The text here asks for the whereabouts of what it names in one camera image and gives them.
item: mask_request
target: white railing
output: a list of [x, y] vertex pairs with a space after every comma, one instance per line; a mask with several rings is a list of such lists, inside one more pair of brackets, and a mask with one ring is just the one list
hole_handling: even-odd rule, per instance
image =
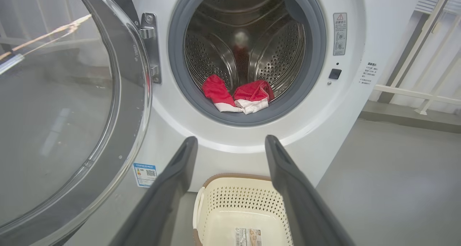
[[[376, 85], [374, 87], [374, 90], [376, 91], [383, 91], [383, 92], [393, 93], [397, 95], [406, 95], [409, 97], [422, 98], [424, 101], [421, 103], [419, 108], [415, 109], [415, 111], [420, 113], [421, 115], [427, 115], [426, 110], [428, 110], [428, 108], [432, 105], [433, 102], [443, 102], [443, 103], [449, 103], [449, 104], [454, 104], [454, 105], [461, 105], [461, 99], [444, 97], [440, 95], [444, 86], [448, 82], [456, 80], [459, 74], [461, 74], [461, 51], [459, 50], [457, 51], [453, 60], [449, 63], [448, 67], [443, 72], [443, 74], [440, 74], [439, 72], [437, 72], [437, 74], [434, 74], [435, 62], [440, 61], [440, 54], [442, 54], [442, 51], [444, 51], [444, 48], [446, 48], [447, 45], [453, 41], [454, 33], [456, 31], [459, 31], [459, 25], [461, 22], [461, 15], [459, 14], [456, 15], [455, 19], [453, 20], [453, 23], [451, 24], [447, 33], [445, 34], [442, 41], [438, 45], [434, 54], [429, 59], [424, 70], [421, 73], [417, 72], [417, 74], [420, 74], [420, 75], [418, 79], [416, 80], [415, 84], [412, 86], [412, 88], [405, 89], [405, 88], [397, 87], [397, 85], [402, 82], [403, 80], [402, 78], [405, 78], [404, 77], [405, 72], [410, 72], [409, 67], [412, 67], [410, 65], [412, 64], [412, 62], [415, 61], [415, 57], [417, 56], [418, 52], [423, 47], [424, 42], [426, 38], [428, 37], [428, 35], [431, 33], [431, 31], [433, 32], [434, 29], [437, 28], [436, 21], [438, 18], [440, 18], [439, 16], [437, 16], [437, 14], [440, 15], [440, 13], [443, 12], [443, 6], [446, 3], [446, 1], [447, 0], [438, 0], [431, 16], [428, 18], [428, 20], [424, 24], [421, 34], [416, 40], [415, 45], [413, 46], [412, 50], [408, 54], [408, 57], [405, 59], [404, 64], [400, 68], [398, 74], [395, 76], [395, 79], [392, 81], [390, 86]], [[456, 41], [461, 43], [460, 38], [456, 38]], [[439, 78], [438, 80], [436, 80], [436, 84], [432, 87], [432, 89], [429, 92], [421, 92], [420, 90], [421, 90], [422, 83], [427, 82], [429, 76], [431, 77], [431, 80], [433, 81], [433, 78], [436, 75], [438, 75]]]

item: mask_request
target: washing machine drum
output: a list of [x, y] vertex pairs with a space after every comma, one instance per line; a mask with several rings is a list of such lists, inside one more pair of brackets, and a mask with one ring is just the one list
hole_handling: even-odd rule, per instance
[[[325, 57], [325, 24], [316, 0], [199, 2], [189, 23], [175, 21], [184, 13], [177, 8], [170, 26], [173, 74], [199, 111], [226, 124], [251, 126], [273, 121], [303, 100]], [[304, 13], [306, 5], [314, 8], [312, 14]], [[275, 99], [258, 113], [220, 113], [201, 91], [212, 74], [224, 80], [231, 95], [241, 85], [265, 80]]]

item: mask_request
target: basket label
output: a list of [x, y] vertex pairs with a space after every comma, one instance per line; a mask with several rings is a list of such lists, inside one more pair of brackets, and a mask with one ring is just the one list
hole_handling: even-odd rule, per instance
[[262, 246], [261, 230], [235, 228], [235, 246]]
[[133, 170], [138, 187], [150, 187], [157, 178], [157, 170], [153, 165], [133, 163]]

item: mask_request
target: white fabric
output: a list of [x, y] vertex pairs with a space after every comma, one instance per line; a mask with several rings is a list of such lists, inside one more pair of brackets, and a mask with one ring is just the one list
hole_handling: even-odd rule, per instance
[[214, 106], [216, 106], [216, 108], [220, 112], [236, 112], [236, 113], [243, 112], [243, 108], [234, 107], [234, 106], [229, 105], [227, 103], [216, 103], [216, 104], [214, 104]]
[[248, 115], [249, 113], [256, 113], [261, 109], [269, 107], [269, 101], [264, 98], [259, 101], [250, 101], [245, 99], [235, 100], [235, 105], [243, 109], [243, 112]]

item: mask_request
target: washing machine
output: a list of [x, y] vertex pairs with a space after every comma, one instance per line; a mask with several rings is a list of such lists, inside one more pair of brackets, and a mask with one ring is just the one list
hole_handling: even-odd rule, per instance
[[[0, 245], [59, 241], [189, 136], [192, 192], [269, 176], [267, 135], [317, 185], [417, 1], [0, 0]], [[230, 94], [266, 80], [275, 99], [219, 112], [211, 74]]]

